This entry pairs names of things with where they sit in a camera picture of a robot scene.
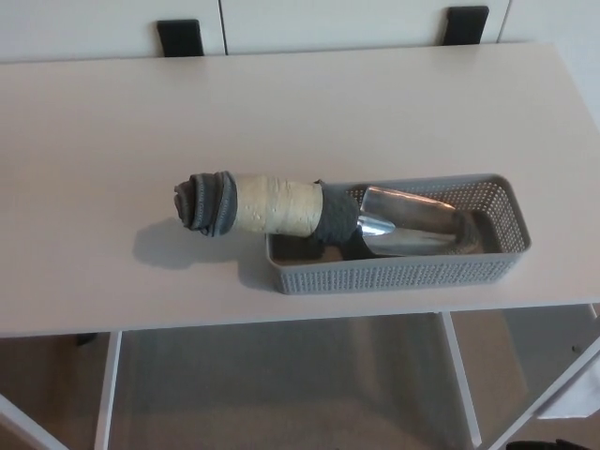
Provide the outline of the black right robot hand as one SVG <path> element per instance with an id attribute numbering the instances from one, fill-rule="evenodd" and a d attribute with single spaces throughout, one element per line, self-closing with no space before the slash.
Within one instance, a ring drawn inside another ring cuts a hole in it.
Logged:
<path id="1" fill-rule="evenodd" d="M 545 441 L 514 441 L 505 446 L 506 450 L 589 450 L 588 447 L 565 441 L 555 440 L 554 442 Z"/>

